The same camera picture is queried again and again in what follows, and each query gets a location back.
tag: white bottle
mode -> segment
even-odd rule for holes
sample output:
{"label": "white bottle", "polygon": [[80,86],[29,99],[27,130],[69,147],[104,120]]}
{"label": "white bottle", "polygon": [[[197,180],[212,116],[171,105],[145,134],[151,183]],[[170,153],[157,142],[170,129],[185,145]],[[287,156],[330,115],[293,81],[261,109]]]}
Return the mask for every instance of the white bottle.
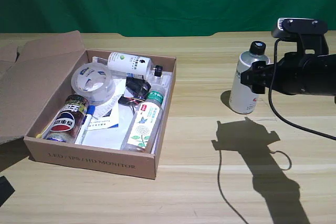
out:
{"label": "white bottle", "polygon": [[161,68],[162,71],[162,67],[155,66],[150,58],[120,52],[110,54],[107,67],[113,74],[144,80],[154,75],[157,68]]}
{"label": "white bottle", "polygon": [[231,109],[239,114],[251,113],[259,97],[251,91],[248,86],[240,83],[240,75],[249,69],[253,62],[263,60],[266,64],[270,63],[269,58],[264,55],[266,44],[261,41],[253,41],[249,51],[243,52],[239,56],[239,61],[231,89],[229,105]]}
{"label": "white bottle", "polygon": [[138,105],[121,150],[146,153],[152,151],[163,113],[161,104],[164,95],[163,86],[152,84],[147,99]]}

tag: open cardboard box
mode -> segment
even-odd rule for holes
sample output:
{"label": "open cardboard box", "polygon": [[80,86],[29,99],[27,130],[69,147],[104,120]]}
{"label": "open cardboard box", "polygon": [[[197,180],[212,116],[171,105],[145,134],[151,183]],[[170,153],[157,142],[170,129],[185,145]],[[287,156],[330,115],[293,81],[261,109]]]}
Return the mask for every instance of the open cardboard box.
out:
{"label": "open cardboard box", "polygon": [[155,179],[175,84],[175,58],[137,54],[172,72],[157,142],[149,154],[35,138],[73,93],[74,71],[93,56],[107,59],[110,51],[85,50],[78,31],[30,41],[17,60],[16,50],[14,45],[0,48],[0,144],[23,137],[38,162]]}

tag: green backdrop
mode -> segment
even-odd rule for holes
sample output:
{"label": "green backdrop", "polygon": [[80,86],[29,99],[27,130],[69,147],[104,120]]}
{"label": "green backdrop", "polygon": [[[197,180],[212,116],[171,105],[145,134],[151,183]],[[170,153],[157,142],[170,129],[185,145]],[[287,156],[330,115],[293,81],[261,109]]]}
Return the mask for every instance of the green backdrop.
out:
{"label": "green backdrop", "polygon": [[311,17],[336,30],[335,0],[0,0],[0,33],[206,36],[271,30],[278,17]]}

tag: packing tape roll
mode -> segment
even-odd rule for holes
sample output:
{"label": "packing tape roll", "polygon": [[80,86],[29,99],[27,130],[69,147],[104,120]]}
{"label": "packing tape roll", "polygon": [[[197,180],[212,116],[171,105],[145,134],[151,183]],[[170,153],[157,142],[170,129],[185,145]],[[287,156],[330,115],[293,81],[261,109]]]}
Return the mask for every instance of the packing tape roll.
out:
{"label": "packing tape roll", "polygon": [[111,71],[101,63],[87,63],[79,67],[71,78],[71,86],[76,94],[98,106],[107,102],[114,93]]}

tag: wood grain surface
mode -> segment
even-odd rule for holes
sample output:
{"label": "wood grain surface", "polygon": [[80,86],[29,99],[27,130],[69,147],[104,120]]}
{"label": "wood grain surface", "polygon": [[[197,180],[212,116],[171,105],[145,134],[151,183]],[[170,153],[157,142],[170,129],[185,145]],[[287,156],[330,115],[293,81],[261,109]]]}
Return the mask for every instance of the wood grain surface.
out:
{"label": "wood grain surface", "polygon": [[[47,35],[0,34],[0,46],[21,48]],[[266,94],[249,115],[227,106],[239,54],[261,40],[272,58],[270,33],[82,38],[88,49],[177,58],[157,179],[37,163],[20,141],[0,145],[0,175],[16,190],[0,208],[0,223],[335,223],[336,142],[281,122]],[[336,31],[326,38],[336,54]],[[293,44],[279,44],[280,57],[290,50]],[[333,97],[274,92],[274,104],[285,118],[336,135]]]}

